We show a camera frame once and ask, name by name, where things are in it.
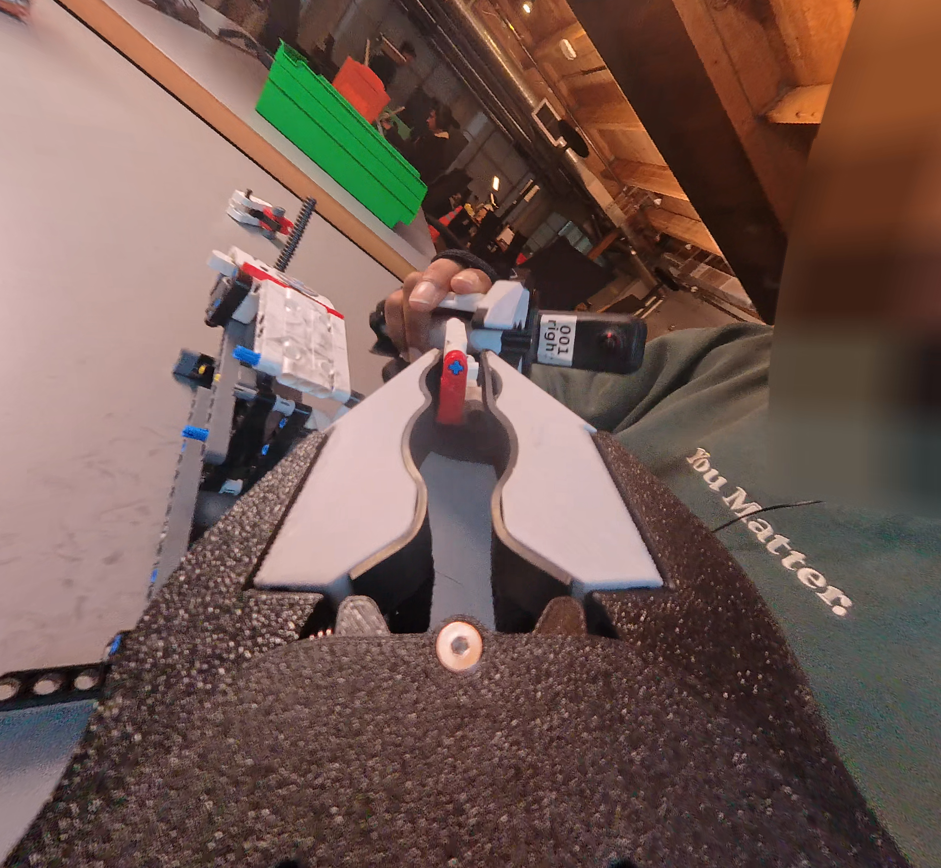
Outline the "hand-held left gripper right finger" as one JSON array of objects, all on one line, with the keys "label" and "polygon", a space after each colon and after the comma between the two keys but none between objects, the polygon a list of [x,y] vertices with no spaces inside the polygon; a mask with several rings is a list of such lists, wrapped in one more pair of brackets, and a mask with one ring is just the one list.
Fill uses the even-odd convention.
[{"label": "hand-held left gripper right finger", "polygon": [[497,537],[576,596],[665,581],[594,439],[594,427],[494,352],[483,352],[495,427]]}]

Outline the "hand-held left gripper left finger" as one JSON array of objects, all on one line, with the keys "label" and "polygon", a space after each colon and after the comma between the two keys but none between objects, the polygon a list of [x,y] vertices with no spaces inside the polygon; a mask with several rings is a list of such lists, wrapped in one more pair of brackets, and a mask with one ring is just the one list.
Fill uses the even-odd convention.
[{"label": "hand-held left gripper left finger", "polygon": [[257,588],[339,600],[417,536],[428,493],[410,438],[432,405],[426,379],[440,359],[427,352],[328,428],[255,573]]}]

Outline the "red connector brick piece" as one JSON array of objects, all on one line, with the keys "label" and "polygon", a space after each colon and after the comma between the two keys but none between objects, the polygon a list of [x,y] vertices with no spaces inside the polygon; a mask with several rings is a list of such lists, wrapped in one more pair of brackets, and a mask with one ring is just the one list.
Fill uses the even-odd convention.
[{"label": "red connector brick piece", "polygon": [[461,348],[451,348],[442,359],[436,422],[441,426],[460,426],[464,422],[469,358]]}]

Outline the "white toy truck model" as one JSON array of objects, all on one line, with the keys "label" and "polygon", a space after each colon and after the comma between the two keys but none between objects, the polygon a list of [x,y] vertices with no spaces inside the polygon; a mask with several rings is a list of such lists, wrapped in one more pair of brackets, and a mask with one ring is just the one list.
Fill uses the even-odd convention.
[{"label": "white toy truck model", "polygon": [[218,276],[205,323],[221,339],[216,356],[184,350],[173,369],[193,401],[148,595],[193,533],[218,521],[308,431],[362,399],[350,383],[345,319],[288,275],[291,256],[284,250],[274,266],[236,247],[209,257]]}]

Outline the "white and red brick subassembly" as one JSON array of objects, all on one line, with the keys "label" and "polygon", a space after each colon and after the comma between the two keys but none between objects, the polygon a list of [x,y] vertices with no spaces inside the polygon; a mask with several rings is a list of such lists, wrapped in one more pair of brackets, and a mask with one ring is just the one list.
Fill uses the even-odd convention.
[{"label": "white and red brick subassembly", "polygon": [[251,191],[235,191],[229,198],[227,214],[237,223],[260,231],[266,238],[288,236],[294,228],[285,209],[254,196]]}]

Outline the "person's right forearm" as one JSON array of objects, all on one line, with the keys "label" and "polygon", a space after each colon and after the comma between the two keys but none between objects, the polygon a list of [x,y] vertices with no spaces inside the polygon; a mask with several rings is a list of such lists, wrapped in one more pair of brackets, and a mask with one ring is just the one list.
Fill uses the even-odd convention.
[{"label": "person's right forearm", "polygon": [[531,380],[591,427],[618,432],[678,392],[714,349],[744,330],[726,325],[665,333],[647,344],[641,367],[629,375],[535,366]]}]

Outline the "grey desk with wooden edge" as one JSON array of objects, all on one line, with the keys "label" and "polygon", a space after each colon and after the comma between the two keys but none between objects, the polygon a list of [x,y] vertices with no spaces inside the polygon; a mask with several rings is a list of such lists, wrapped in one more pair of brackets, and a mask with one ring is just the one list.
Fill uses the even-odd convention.
[{"label": "grey desk with wooden edge", "polygon": [[434,247],[422,219],[385,226],[256,112],[267,75],[261,62],[145,0],[56,1],[284,189],[315,198],[318,214],[395,276],[428,265]]}]

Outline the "person's right hand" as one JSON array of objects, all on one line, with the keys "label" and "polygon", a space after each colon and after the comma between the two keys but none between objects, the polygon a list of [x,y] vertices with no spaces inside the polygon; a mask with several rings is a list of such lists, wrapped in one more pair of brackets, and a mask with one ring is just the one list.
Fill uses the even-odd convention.
[{"label": "person's right hand", "polygon": [[485,294],[495,278],[483,260],[471,255],[440,255],[422,272],[409,274],[383,304],[386,335],[399,358],[409,364],[429,349],[431,314],[443,299]]}]

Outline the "green plastic object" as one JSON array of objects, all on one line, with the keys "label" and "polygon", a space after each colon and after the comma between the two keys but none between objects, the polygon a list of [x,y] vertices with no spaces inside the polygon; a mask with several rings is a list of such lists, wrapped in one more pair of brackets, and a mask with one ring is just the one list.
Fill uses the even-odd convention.
[{"label": "green plastic object", "polygon": [[285,42],[256,111],[385,226],[414,221],[427,192],[419,172]]}]

